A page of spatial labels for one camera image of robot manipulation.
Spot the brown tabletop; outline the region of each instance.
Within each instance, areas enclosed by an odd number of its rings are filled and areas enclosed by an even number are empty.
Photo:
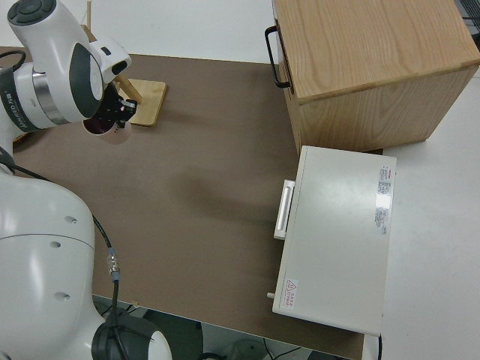
[[[363,335],[272,313],[266,298],[283,247],[273,239],[282,184],[298,165],[270,71],[135,55],[130,78],[168,86],[155,127],[135,127],[122,145],[81,124],[45,130],[16,162],[82,197],[100,219],[120,259],[122,301],[360,359]],[[93,292],[111,297],[96,240]]]

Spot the black drawer handle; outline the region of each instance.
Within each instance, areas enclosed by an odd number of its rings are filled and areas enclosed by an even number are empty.
[[[273,78],[275,80],[275,85],[278,86],[279,88],[285,89],[290,87],[290,82],[281,82],[278,79],[277,76],[277,71],[275,70],[275,64],[273,63],[273,55],[272,55],[272,48],[270,47],[270,41],[269,41],[269,35],[272,32],[278,32],[277,26],[273,25],[270,26],[265,30],[265,41],[267,42],[267,50],[268,50],[268,57],[270,58],[270,65],[271,65],[271,71],[273,72]]]

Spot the cable connector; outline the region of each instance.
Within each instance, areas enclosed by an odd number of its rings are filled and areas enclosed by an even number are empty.
[[[115,254],[113,247],[108,248],[108,256],[106,257],[106,264],[108,265],[108,271],[112,277],[112,282],[120,281],[120,266],[119,260]]]

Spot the wooden cabinet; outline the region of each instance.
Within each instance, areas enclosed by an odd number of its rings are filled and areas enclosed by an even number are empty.
[[[480,64],[452,0],[273,4],[298,151],[425,140]]]

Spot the caution sticker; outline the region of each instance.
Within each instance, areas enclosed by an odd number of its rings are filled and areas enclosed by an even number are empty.
[[[282,301],[282,306],[284,308],[293,309],[295,307],[295,297],[296,297],[298,287],[299,287],[298,280],[285,279],[285,284],[283,285],[283,301]]]

